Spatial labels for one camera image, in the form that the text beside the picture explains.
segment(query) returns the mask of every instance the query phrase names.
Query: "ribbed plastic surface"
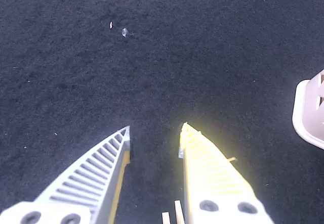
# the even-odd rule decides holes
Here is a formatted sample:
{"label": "ribbed plastic surface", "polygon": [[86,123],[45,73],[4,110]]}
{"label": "ribbed plastic surface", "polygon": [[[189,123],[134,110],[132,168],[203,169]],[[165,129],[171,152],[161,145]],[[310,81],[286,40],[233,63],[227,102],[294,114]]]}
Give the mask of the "ribbed plastic surface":
{"label": "ribbed plastic surface", "polygon": [[35,202],[86,206],[91,212],[91,223],[108,223],[126,151],[130,151],[129,126],[110,135],[82,155]]}
{"label": "ribbed plastic surface", "polygon": [[179,153],[184,158],[187,224],[273,223],[249,183],[187,123],[182,127]]}

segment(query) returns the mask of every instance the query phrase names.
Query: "white plastic object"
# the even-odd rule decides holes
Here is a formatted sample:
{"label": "white plastic object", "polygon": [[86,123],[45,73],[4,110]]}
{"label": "white plastic object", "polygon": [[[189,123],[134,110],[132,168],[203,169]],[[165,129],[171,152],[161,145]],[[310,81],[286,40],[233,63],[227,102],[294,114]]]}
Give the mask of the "white plastic object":
{"label": "white plastic object", "polygon": [[324,149],[324,70],[298,84],[293,125],[301,138]]}
{"label": "white plastic object", "polygon": [[83,205],[90,209],[90,223],[107,223],[123,166],[124,152],[129,152],[130,149],[130,127],[127,126],[77,159],[35,202]]}
{"label": "white plastic object", "polygon": [[20,202],[0,215],[0,223],[10,224],[89,224],[87,207],[70,204]]}
{"label": "white plastic object", "polygon": [[180,134],[186,224],[273,224],[250,184],[213,142],[184,123]]}
{"label": "white plastic object", "polygon": [[3,211],[0,223],[113,223],[130,151],[127,126],[77,159],[34,202],[21,202]]}

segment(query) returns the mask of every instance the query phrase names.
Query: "white debris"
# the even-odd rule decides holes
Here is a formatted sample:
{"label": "white debris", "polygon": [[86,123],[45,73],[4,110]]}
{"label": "white debris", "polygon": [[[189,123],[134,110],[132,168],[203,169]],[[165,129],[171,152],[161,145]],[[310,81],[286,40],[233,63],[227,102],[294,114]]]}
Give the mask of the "white debris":
{"label": "white debris", "polygon": [[121,34],[126,37],[128,34],[128,30],[126,28],[123,28],[123,30],[121,31]]}

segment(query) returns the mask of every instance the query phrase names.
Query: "screw hole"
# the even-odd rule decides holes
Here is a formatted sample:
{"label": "screw hole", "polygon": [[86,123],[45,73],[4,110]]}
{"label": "screw hole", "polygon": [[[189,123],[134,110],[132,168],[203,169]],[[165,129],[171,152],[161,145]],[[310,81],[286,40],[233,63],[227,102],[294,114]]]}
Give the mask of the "screw hole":
{"label": "screw hole", "polygon": [[41,213],[39,211],[32,211],[21,219],[20,224],[35,224],[39,221],[41,217]]}
{"label": "screw hole", "polygon": [[218,211],[218,205],[211,200],[203,200],[199,204],[200,209],[205,211]]}
{"label": "screw hole", "polygon": [[248,214],[258,213],[257,208],[255,208],[254,205],[251,205],[248,202],[241,202],[238,204],[237,207],[240,212],[244,212],[244,213],[248,213]]}
{"label": "screw hole", "polygon": [[77,214],[69,214],[61,220],[61,224],[79,224],[81,217]]}

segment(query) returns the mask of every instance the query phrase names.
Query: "black carpet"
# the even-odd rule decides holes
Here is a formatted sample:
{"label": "black carpet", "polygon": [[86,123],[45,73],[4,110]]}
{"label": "black carpet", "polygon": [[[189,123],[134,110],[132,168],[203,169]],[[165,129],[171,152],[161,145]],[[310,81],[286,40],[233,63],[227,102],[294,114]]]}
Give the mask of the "black carpet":
{"label": "black carpet", "polygon": [[324,68],[324,0],[0,4],[0,209],[130,125],[116,223],[174,221],[188,121],[238,159],[276,224],[324,223],[324,151],[291,122],[297,83]]}

